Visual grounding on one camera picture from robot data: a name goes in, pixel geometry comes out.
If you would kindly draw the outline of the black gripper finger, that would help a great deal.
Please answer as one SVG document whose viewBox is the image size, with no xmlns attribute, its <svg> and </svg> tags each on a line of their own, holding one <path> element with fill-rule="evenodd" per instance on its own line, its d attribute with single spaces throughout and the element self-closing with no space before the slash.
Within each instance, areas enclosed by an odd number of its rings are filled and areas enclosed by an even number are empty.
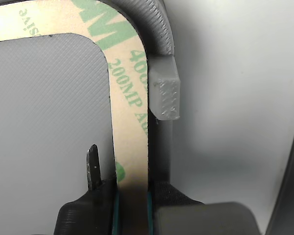
<svg viewBox="0 0 294 235">
<path fill-rule="evenodd" d="M 168 182 L 150 181 L 148 223 L 151 235 L 258 235 L 249 208 L 236 202 L 204 204 Z"/>
<path fill-rule="evenodd" d="M 55 235 L 119 234 L 119 194 L 116 176 L 102 180 L 97 145 L 87 152 L 88 191 L 64 204 L 58 213 Z"/>
</svg>

